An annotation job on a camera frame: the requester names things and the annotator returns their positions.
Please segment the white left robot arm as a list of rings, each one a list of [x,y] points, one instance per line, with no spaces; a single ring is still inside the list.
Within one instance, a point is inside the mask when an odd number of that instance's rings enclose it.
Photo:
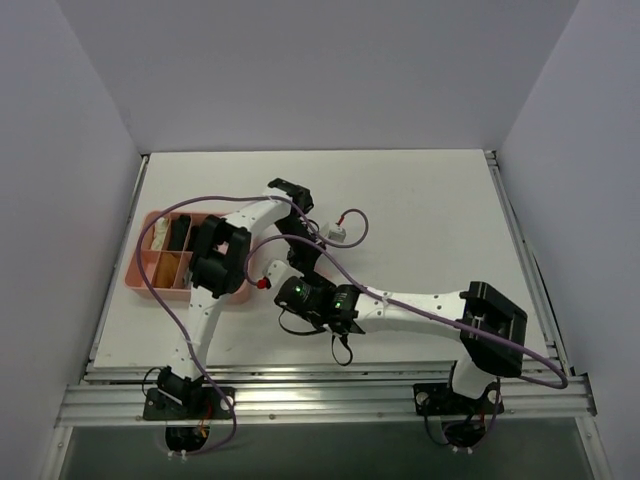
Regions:
[[[309,189],[276,178],[263,194],[243,202],[232,213],[207,216],[195,237],[188,267],[188,317],[178,324],[183,342],[157,380],[166,408],[179,419],[194,417],[204,403],[204,363],[213,333],[224,306],[247,282],[249,253],[256,236],[276,227],[289,244],[288,265],[313,287],[329,285],[315,271],[325,242],[306,218],[314,206]]]

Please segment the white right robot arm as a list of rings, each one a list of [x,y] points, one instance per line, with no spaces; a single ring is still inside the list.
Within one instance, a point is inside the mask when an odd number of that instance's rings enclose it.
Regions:
[[[311,283],[291,277],[281,284],[274,303],[348,345],[350,335],[404,332],[459,343],[444,400],[455,412],[475,406],[500,378],[522,374],[527,314],[485,282],[467,290],[408,294],[356,285]]]

